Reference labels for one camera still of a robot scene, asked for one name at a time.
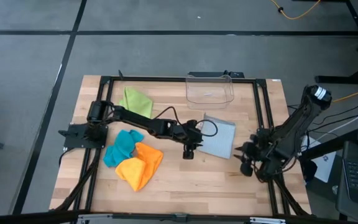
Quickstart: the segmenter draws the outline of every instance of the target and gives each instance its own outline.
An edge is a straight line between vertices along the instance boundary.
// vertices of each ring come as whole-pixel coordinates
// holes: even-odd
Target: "cloth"
[[[108,167],[116,167],[124,159],[134,157],[132,152],[135,149],[135,143],[143,140],[143,134],[130,130],[121,130],[114,142],[113,146],[108,146],[103,161]]]
[[[124,98],[119,104],[129,111],[151,118],[153,101],[132,87],[125,87]]]
[[[138,191],[152,178],[161,163],[163,153],[141,142],[136,143],[136,157],[122,161],[116,174]]]

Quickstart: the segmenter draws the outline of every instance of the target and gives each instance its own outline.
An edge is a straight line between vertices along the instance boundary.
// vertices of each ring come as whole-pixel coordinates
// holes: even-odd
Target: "wooden tabletop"
[[[90,104],[96,99],[100,76],[86,75],[73,115],[73,123],[86,122]],[[255,100],[251,84],[233,83],[234,100],[225,109],[191,110],[186,105],[184,82],[123,82],[115,81],[112,102],[118,104],[125,86],[134,86],[154,102],[152,117],[168,106],[174,106],[181,122],[189,119],[201,120],[204,113],[236,124],[234,147],[239,147],[258,128]],[[283,87],[280,80],[267,80],[270,105],[275,125],[288,118]],[[260,101],[264,123],[267,124],[263,94]],[[174,119],[172,111],[161,118]],[[116,122],[109,125],[107,145],[112,145],[122,129],[136,129],[145,135],[143,143],[161,150],[163,160],[149,183],[134,192],[127,182],[121,180],[114,168],[108,168],[102,158],[91,210],[93,212],[129,213],[189,213],[198,215],[271,215],[267,184],[260,183],[255,176],[245,177],[240,173],[240,160],[234,157],[222,159],[195,151],[193,160],[183,160],[183,145],[155,139],[146,131],[128,124]],[[75,149],[62,159],[50,208],[59,206],[77,184],[80,176],[84,149]],[[285,183],[294,198],[304,210],[310,212],[301,168],[294,168],[284,174]],[[85,206],[87,186],[83,191],[81,208]],[[276,186],[278,208],[282,212],[279,190]]]

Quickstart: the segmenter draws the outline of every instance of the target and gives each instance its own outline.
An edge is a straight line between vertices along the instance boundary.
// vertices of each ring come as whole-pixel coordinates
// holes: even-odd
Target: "orange cloth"
[[[123,160],[116,168],[116,174],[138,191],[152,178],[161,163],[163,153],[141,142],[135,144],[136,157]]]

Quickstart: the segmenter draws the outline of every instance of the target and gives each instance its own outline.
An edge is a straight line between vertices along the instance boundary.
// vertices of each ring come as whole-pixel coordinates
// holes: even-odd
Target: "transparent bin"
[[[234,100],[230,76],[217,78],[186,77],[187,107],[190,109],[223,109]]]

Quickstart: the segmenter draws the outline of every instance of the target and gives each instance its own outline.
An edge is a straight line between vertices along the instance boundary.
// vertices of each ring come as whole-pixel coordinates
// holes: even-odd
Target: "blue cloth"
[[[143,134],[135,130],[121,130],[113,146],[108,146],[103,161],[108,167],[116,167],[124,159],[134,157],[132,152],[135,149],[135,143],[143,140]]]

